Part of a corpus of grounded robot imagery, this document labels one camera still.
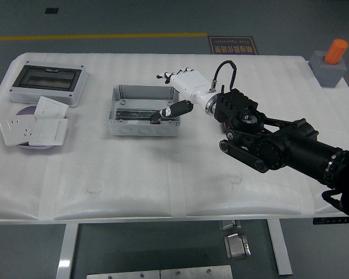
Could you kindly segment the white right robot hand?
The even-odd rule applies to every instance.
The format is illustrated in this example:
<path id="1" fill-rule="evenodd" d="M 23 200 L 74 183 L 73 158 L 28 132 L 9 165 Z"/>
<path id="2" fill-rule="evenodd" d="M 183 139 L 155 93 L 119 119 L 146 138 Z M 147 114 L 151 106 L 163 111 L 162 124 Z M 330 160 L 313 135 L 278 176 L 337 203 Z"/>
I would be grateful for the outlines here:
<path id="1" fill-rule="evenodd" d="M 217 80 L 209 81 L 199 71 L 188 67 L 174 73 L 165 72 L 156 77 L 165 79 L 166 84 L 170 84 L 185 100 L 199 105 L 206 114 L 211 116 L 215 113 L 218 98 Z"/>

